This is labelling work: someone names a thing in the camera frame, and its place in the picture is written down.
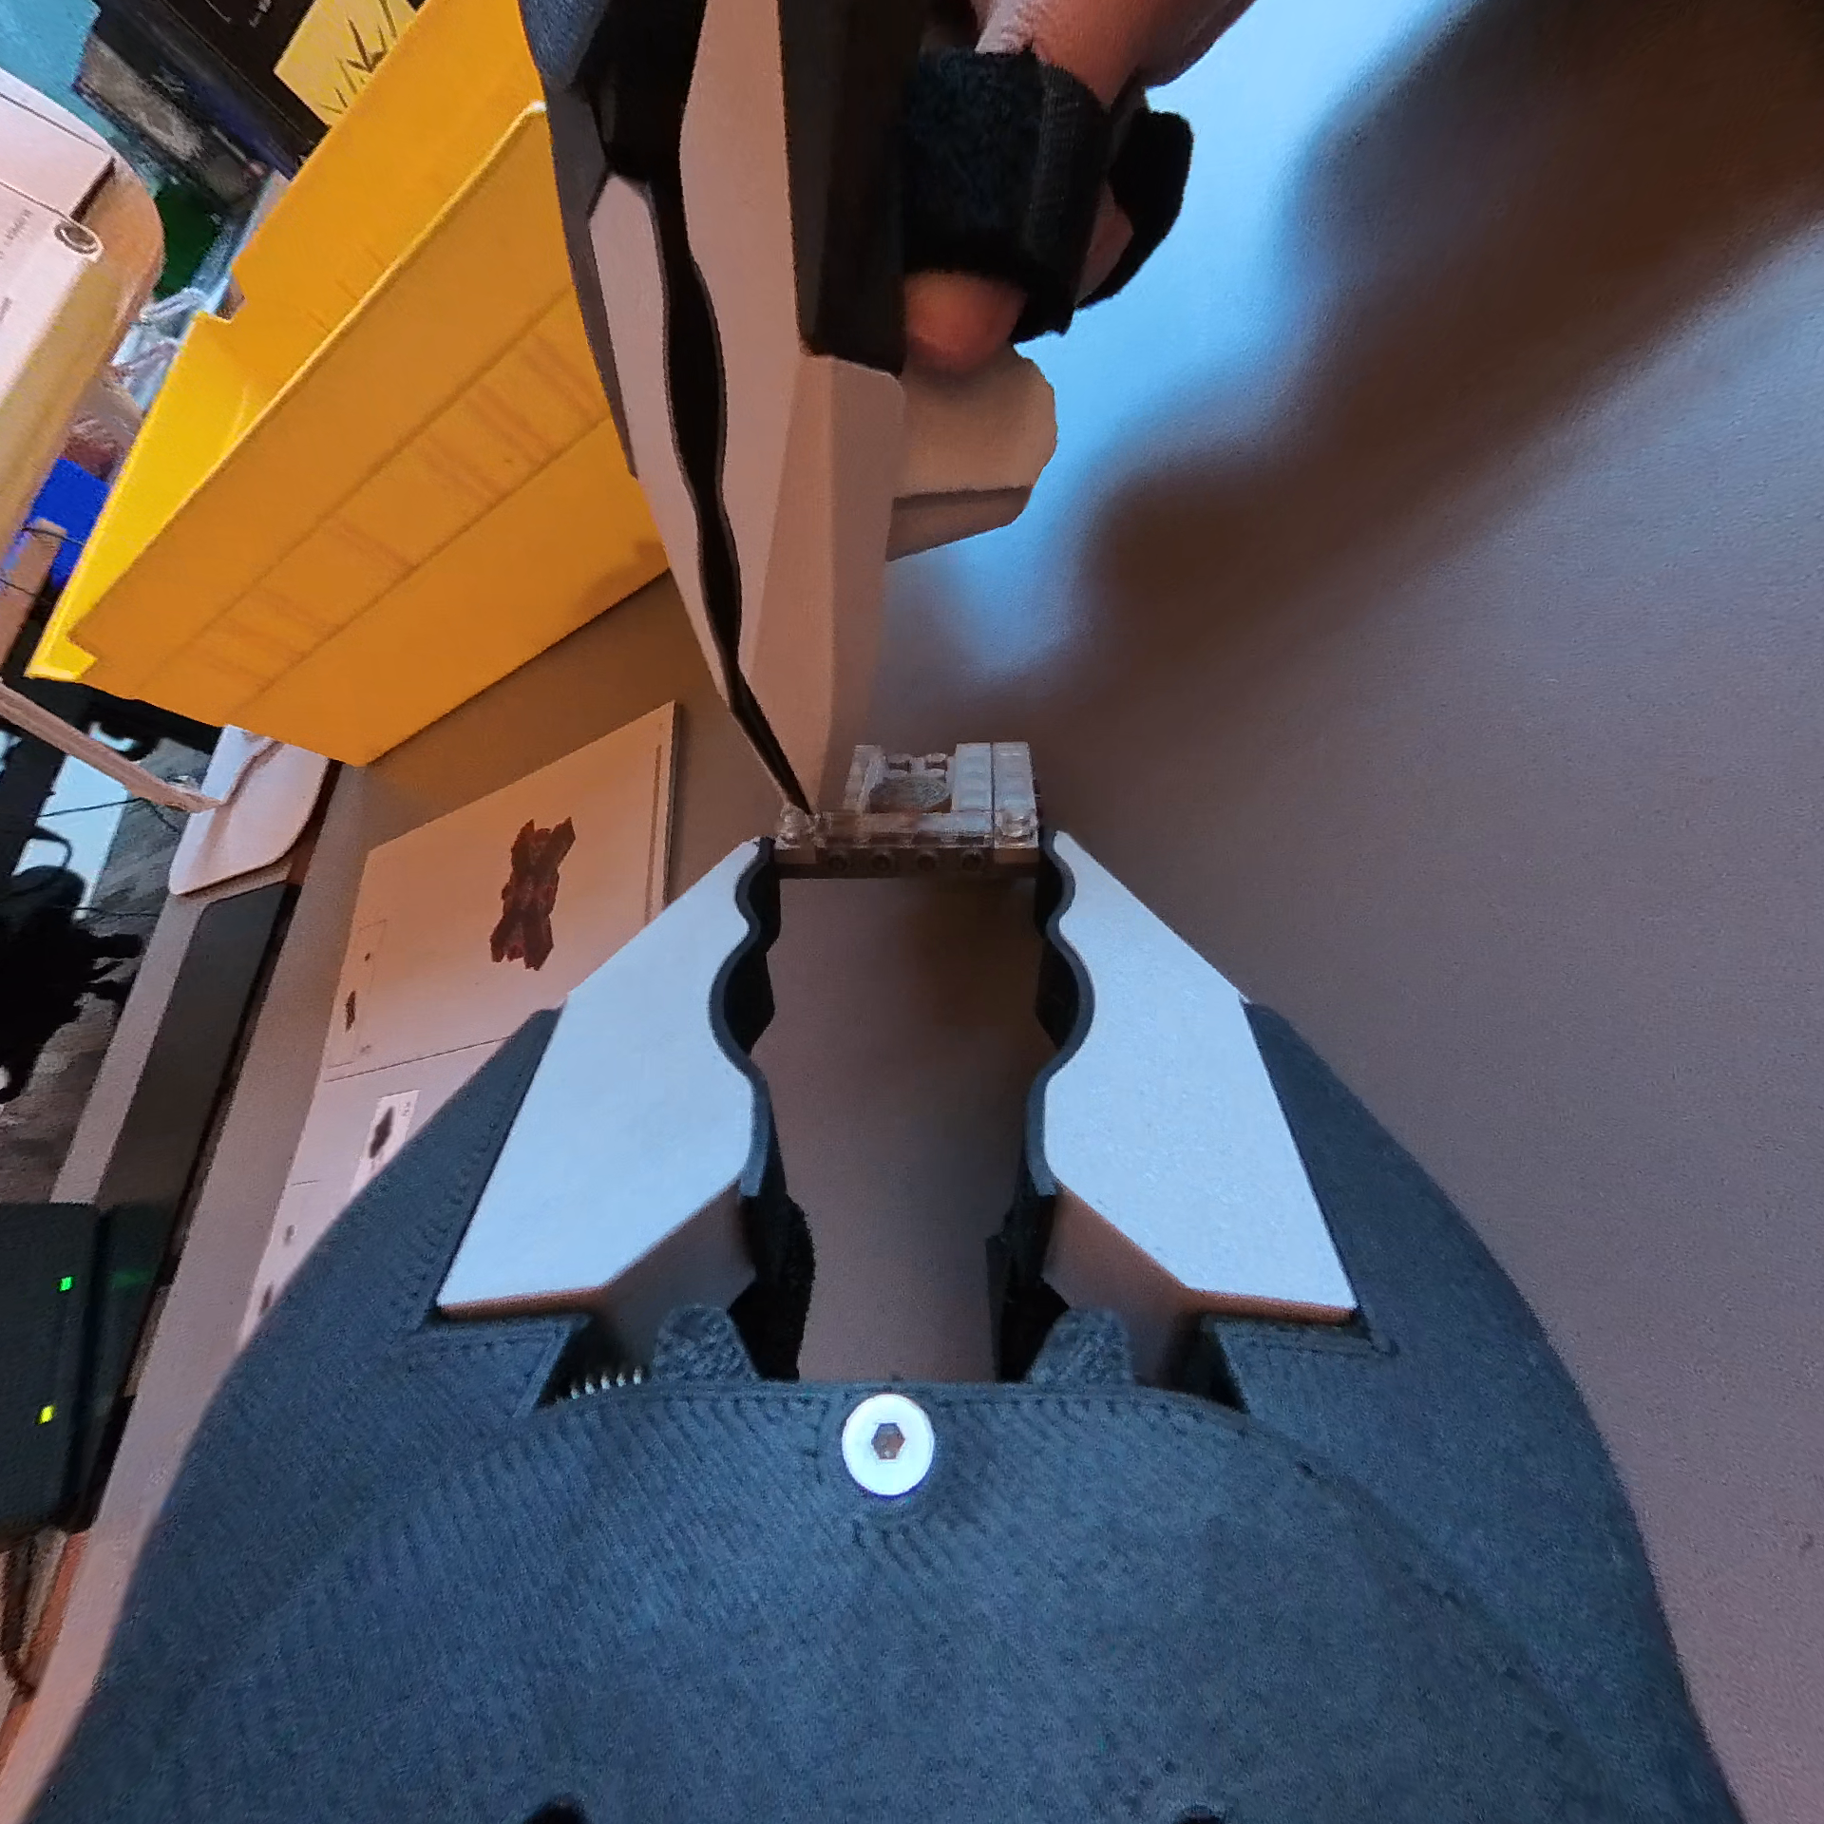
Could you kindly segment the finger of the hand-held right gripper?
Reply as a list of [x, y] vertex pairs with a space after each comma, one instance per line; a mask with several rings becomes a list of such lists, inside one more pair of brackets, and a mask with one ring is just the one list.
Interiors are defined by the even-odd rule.
[[858, 738], [902, 457], [910, 4], [707, 4], [685, 236], [726, 386], [738, 664], [807, 804]]
[[726, 386], [717, 318], [691, 261], [681, 193], [611, 175], [591, 215], [625, 454], [664, 542], [710, 679], [795, 809], [807, 809], [783, 747], [738, 664], [742, 566], [721, 500]]

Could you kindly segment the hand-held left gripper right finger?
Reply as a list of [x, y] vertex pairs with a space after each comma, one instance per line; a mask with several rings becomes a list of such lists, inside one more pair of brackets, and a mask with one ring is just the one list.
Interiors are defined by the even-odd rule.
[[989, 1236], [993, 1370], [1060, 1311], [1112, 1311], [1142, 1380], [1200, 1320], [1349, 1324], [1357, 1290], [1244, 995], [1068, 832], [1041, 842], [1038, 1018], [1016, 1204]]

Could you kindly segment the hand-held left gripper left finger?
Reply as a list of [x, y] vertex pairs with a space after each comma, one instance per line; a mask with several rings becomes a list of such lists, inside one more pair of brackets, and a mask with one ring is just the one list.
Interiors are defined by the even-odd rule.
[[811, 1236], [753, 1061], [775, 936], [774, 844], [748, 842], [569, 992], [444, 1315], [582, 1311], [649, 1365], [672, 1311], [717, 1307], [759, 1376], [799, 1370]]

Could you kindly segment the yellow plastic parts bin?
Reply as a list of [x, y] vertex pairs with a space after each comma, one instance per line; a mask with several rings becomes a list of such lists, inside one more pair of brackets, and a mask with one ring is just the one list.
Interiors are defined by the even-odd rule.
[[512, 4], [426, 4], [236, 282], [30, 675], [371, 762], [664, 574]]

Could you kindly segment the grey desk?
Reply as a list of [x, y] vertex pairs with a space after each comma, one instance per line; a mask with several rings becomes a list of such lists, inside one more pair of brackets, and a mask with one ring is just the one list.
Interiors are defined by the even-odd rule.
[[[874, 743], [1032, 747], [1504, 1262], [1745, 1821], [1820, 1821], [1820, 4], [1258, 4], [1176, 232], [1038, 348], [1032, 507], [893, 574]], [[672, 891], [770, 811], [669, 579], [343, 769], [2, 1821], [236, 1361], [371, 847], [674, 699]], [[786, 886], [811, 1378], [984, 1378], [1023, 892]]]

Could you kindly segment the person's right hand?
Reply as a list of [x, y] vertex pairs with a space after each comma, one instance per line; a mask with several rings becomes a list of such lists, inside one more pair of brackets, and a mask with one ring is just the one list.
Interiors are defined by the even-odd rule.
[[966, 376], [1116, 296], [1172, 229], [1192, 126], [1149, 107], [1246, 4], [924, 4], [902, 123], [918, 367]]

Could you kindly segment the instruction booklet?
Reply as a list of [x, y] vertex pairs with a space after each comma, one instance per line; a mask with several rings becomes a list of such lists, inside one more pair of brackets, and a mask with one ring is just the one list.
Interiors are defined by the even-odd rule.
[[647, 717], [366, 857], [322, 1068], [240, 1324], [342, 1209], [669, 901], [674, 717]]

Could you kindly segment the black toy set box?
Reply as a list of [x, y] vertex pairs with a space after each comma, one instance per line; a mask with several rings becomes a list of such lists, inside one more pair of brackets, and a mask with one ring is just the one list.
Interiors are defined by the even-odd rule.
[[309, 19], [328, 25], [329, 4], [97, 4], [92, 33], [240, 150], [291, 175], [328, 134], [301, 60], [294, 77], [280, 75]]

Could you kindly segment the wooden clipboard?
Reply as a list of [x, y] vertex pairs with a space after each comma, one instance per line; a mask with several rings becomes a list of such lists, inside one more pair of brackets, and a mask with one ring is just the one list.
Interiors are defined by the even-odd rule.
[[2, 75], [2, 549], [165, 263], [141, 175]]

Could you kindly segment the black electronic box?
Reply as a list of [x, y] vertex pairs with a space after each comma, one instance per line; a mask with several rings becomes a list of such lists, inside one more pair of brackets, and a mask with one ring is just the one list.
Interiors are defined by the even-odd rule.
[[120, 1212], [2, 1207], [2, 1544], [92, 1519], [148, 1267]]

